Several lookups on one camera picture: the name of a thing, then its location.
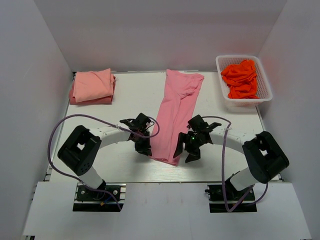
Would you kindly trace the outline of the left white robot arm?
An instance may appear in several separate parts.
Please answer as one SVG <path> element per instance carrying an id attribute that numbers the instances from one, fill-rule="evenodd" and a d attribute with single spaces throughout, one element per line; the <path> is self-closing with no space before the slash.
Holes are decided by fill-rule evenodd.
<path id="1" fill-rule="evenodd" d="M 57 157 L 88 187 L 104 190 L 106 182 L 98 175 L 93 163 L 99 149 L 119 142 L 134 142 L 139 154 L 151 156 L 150 132 L 152 120 L 140 113 L 136 118 L 123 119 L 128 130 L 120 126 L 89 129 L 78 125 L 57 153 Z"/>

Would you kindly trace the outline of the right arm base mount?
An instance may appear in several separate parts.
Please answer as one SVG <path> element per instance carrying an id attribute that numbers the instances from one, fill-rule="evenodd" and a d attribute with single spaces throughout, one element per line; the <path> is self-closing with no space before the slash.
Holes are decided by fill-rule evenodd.
<path id="1" fill-rule="evenodd" d="M 204 192 L 208 196 L 210 213 L 228 213 L 224 196 L 222 184 L 209 184 Z M 230 180 L 225 181 L 225 193 L 227 206 L 231 210 L 243 195 L 247 193 L 242 202 L 231 213 L 256 213 L 257 206 L 254 203 L 256 200 L 254 191 L 250 187 L 237 191 L 230 183 Z"/>

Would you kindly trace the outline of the pink t shirt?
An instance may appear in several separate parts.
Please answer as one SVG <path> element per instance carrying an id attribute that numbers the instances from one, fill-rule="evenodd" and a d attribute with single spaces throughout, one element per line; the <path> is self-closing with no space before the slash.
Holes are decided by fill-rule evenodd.
<path id="1" fill-rule="evenodd" d="M 192 118 L 204 76 L 199 73 L 166 71 L 164 97 L 150 139 L 151 158 L 173 166 L 180 158 L 174 157 L 179 133 L 188 132 L 188 121 Z"/>

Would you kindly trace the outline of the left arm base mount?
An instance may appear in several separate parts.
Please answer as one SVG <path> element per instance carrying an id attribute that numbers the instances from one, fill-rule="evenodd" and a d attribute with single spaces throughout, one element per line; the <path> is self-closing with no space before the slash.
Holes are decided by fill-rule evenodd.
<path id="1" fill-rule="evenodd" d="M 89 190 L 78 184 L 75 191 L 73 212 L 119 213 L 125 203 L 126 184 L 107 183 L 105 192 Z"/>

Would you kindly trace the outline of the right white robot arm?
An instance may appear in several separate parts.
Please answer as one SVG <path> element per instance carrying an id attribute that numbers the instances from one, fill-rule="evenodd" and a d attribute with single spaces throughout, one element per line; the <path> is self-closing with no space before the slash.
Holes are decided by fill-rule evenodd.
<path id="1" fill-rule="evenodd" d="M 256 135 L 222 127 L 221 123 L 208 124 L 199 114 L 188 121 L 190 131 L 179 133 L 173 157 L 185 150 L 186 163 L 201 158 L 200 147 L 205 144 L 221 145 L 244 154 L 248 167 L 233 174 L 226 181 L 226 188 L 240 192 L 257 183 L 267 184 L 289 165 L 289 159 L 271 135 L 263 131 Z"/>

